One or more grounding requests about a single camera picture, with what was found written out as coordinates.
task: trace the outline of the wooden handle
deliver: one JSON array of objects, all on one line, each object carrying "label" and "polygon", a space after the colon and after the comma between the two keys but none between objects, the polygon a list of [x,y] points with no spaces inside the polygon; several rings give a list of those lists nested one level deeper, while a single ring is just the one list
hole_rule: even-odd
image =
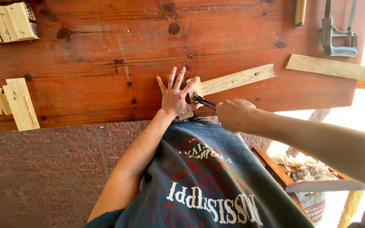
[{"label": "wooden handle", "polygon": [[307,7],[307,0],[297,0],[294,26],[304,25],[306,7]]}]

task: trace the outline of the hand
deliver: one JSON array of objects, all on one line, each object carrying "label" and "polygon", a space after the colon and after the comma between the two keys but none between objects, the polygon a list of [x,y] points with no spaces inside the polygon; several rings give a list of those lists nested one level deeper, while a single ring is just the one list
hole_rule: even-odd
[{"label": "hand", "polygon": [[168,79],[168,88],[165,88],[161,78],[157,76],[157,82],[159,83],[161,94],[163,95],[161,100],[161,109],[173,117],[176,117],[186,111],[197,110],[200,107],[200,103],[188,104],[185,101],[185,96],[195,83],[197,83],[198,77],[195,77],[183,90],[180,90],[181,82],[184,80],[185,70],[185,66],[181,68],[176,84],[173,86],[177,71],[177,67],[173,67]]},{"label": "hand", "polygon": [[222,127],[233,133],[247,131],[256,122],[254,112],[258,110],[254,104],[244,99],[226,100],[216,105],[216,115]]}]

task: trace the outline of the tiled floor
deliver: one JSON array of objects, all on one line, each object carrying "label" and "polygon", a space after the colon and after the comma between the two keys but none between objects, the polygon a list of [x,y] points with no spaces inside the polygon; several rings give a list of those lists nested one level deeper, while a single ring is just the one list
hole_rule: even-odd
[{"label": "tiled floor", "polygon": [[[0,132],[0,228],[84,225],[119,158],[148,123]],[[248,146],[270,144],[242,136]]]}]

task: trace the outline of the left hand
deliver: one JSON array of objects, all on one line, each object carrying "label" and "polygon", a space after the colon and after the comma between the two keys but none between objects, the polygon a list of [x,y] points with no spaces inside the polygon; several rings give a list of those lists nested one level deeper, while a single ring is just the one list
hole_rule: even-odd
[{"label": "left hand", "polygon": [[174,66],[170,73],[167,88],[165,88],[161,78],[157,76],[157,82],[159,83],[161,94],[163,95],[161,100],[161,109],[173,117],[176,117],[186,111],[196,110],[200,107],[200,103],[188,104],[185,101],[185,96],[192,89],[195,83],[197,83],[198,77],[195,77],[183,90],[180,90],[185,70],[185,66],[181,68],[176,83],[173,85],[177,71],[177,67]]}]

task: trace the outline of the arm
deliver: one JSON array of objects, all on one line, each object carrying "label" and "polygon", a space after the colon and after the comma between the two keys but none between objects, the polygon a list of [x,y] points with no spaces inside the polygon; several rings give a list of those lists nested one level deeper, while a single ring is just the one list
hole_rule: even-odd
[{"label": "arm", "polygon": [[177,68],[173,67],[168,82],[168,89],[165,88],[160,77],[157,77],[163,95],[161,109],[119,159],[88,221],[105,212],[124,209],[130,204],[139,193],[140,180],[147,166],[152,161],[159,142],[172,120],[181,113],[195,110],[199,107],[199,103],[188,104],[185,101],[185,96],[195,85],[198,77],[195,77],[181,91],[180,85],[184,78],[185,67],[181,69],[173,87],[176,70]]},{"label": "arm", "polygon": [[285,143],[365,183],[365,132],[276,115],[246,100],[224,101],[216,112],[225,129]]}]

